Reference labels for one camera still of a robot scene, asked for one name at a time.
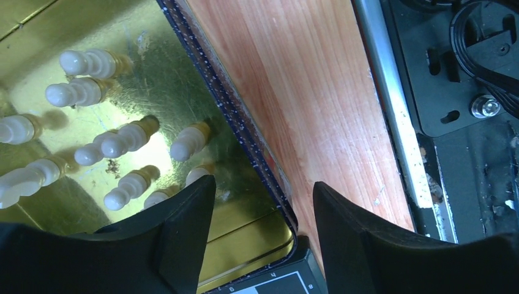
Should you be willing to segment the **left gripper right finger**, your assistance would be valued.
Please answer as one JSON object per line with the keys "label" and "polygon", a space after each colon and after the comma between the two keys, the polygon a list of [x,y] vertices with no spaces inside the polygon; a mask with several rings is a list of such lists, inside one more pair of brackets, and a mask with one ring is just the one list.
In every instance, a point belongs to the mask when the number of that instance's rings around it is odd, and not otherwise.
{"label": "left gripper right finger", "polygon": [[320,181],[313,207],[329,293],[517,293],[518,234],[467,244],[401,228]]}

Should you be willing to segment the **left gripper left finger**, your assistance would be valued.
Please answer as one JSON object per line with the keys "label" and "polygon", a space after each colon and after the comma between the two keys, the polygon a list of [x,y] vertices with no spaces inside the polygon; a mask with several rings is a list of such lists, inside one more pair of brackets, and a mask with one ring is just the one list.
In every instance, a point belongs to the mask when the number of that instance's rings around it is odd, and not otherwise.
{"label": "left gripper left finger", "polygon": [[94,233],[1,224],[2,293],[195,293],[215,203],[206,175]]}

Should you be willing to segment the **gold metal tin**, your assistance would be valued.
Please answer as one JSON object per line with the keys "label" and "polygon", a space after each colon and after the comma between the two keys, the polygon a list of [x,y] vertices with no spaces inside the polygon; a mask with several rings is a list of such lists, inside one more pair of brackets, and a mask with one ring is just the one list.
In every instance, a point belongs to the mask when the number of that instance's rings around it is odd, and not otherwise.
{"label": "gold metal tin", "polygon": [[[104,100],[58,108],[45,90],[71,77],[59,65],[66,50],[97,48],[128,57],[132,68],[111,80]],[[195,167],[208,165],[216,199],[199,290],[225,284],[286,257],[294,235],[204,80],[155,1],[2,1],[1,116],[30,114],[39,138],[1,145],[1,173],[50,154],[68,159],[108,131],[147,115],[160,128],[140,150],[71,171],[33,196],[1,210],[2,222],[59,235],[93,232],[143,209],[145,197],[118,211],[105,195],[132,170],[153,165],[149,192],[183,188]]]}

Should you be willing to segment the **black white chessboard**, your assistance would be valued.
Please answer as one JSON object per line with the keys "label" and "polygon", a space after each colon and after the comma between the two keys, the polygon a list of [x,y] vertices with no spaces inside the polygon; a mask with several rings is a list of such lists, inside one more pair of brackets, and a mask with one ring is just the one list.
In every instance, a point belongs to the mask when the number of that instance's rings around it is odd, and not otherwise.
{"label": "black white chessboard", "polygon": [[298,248],[284,264],[265,273],[211,290],[210,293],[327,293],[313,252]]}

